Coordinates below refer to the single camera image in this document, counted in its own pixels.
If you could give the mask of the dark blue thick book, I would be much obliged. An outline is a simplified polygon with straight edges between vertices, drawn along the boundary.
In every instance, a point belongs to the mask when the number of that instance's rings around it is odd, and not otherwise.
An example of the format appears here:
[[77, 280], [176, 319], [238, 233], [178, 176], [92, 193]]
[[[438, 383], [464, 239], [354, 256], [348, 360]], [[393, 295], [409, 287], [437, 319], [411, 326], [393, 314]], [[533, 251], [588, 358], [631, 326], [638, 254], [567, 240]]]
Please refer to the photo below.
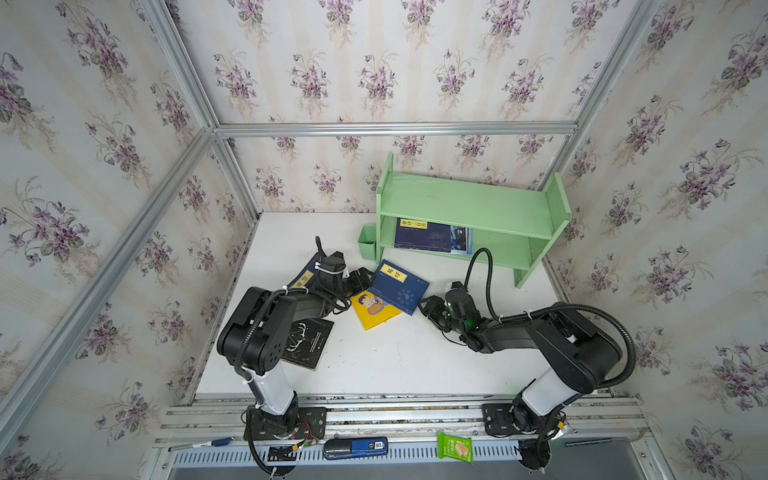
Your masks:
[[450, 253], [451, 227], [445, 224], [399, 218], [394, 246], [401, 249]]

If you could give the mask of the sci-fi cover magazine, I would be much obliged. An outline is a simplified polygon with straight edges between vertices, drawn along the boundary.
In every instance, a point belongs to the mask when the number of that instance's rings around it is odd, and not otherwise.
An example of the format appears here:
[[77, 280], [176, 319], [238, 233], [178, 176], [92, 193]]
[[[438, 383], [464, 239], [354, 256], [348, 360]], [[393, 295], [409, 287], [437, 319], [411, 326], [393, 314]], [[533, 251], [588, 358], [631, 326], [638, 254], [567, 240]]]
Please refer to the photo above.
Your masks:
[[452, 255], [472, 255], [472, 230], [468, 227], [450, 227], [451, 246], [449, 253]]

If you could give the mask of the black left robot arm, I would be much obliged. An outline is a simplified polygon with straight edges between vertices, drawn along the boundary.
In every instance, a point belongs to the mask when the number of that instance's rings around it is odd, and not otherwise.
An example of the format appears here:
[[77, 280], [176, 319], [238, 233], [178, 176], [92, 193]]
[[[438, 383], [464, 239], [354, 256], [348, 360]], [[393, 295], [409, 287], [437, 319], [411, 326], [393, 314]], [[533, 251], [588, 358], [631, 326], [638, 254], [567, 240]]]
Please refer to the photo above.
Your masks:
[[314, 255], [286, 285], [248, 288], [217, 339], [217, 353], [245, 381], [265, 415], [283, 416], [297, 405], [280, 365], [293, 324], [347, 311], [352, 297], [374, 281], [366, 268], [349, 272], [344, 254], [327, 254], [319, 237], [315, 245]]

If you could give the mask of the dark blue book under arm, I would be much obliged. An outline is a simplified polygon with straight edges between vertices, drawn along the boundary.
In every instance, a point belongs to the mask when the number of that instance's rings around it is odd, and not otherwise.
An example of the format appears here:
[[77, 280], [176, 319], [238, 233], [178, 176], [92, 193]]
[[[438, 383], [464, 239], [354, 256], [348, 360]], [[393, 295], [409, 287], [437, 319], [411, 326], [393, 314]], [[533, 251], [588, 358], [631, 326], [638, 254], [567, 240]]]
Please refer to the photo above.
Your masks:
[[309, 289], [313, 290], [320, 279], [319, 267], [322, 266], [326, 255], [316, 252], [314, 256], [304, 265], [299, 274], [291, 280], [287, 287], [289, 289]]

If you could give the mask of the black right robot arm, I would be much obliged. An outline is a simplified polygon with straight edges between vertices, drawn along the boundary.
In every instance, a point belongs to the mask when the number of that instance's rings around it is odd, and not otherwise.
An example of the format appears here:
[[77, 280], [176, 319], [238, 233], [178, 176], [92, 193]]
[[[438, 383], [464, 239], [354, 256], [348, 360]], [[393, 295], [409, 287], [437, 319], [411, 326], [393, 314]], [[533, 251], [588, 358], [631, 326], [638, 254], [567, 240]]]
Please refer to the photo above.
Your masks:
[[[479, 256], [487, 257], [484, 317], [469, 292], [469, 281]], [[501, 316], [493, 306], [491, 251], [479, 249], [465, 278], [454, 282], [444, 296], [430, 296], [419, 311], [442, 334], [454, 332], [457, 344], [480, 354], [506, 350], [537, 350], [548, 364], [516, 396], [514, 407], [534, 418], [562, 410], [595, 390], [619, 385], [634, 373], [638, 351], [627, 328], [609, 313], [585, 304], [556, 302], [548, 307]]]

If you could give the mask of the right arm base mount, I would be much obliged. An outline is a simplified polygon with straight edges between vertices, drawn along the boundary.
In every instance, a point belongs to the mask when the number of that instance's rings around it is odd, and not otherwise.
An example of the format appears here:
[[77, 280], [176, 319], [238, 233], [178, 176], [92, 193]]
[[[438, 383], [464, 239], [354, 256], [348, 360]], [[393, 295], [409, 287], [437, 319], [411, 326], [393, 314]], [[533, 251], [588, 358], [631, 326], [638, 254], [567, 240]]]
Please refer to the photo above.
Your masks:
[[485, 403], [481, 406], [484, 431], [492, 437], [535, 435], [553, 438], [565, 425], [566, 415], [556, 409], [537, 415], [525, 403]]

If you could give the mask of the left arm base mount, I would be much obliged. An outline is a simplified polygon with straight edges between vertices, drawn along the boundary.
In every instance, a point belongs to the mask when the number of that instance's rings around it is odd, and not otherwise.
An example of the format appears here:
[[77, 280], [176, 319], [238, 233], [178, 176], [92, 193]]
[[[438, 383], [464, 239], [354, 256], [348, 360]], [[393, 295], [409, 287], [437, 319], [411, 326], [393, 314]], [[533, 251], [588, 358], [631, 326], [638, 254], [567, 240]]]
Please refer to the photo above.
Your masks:
[[244, 414], [245, 441], [322, 440], [327, 424], [323, 407], [289, 408], [283, 415], [273, 415], [250, 406]]

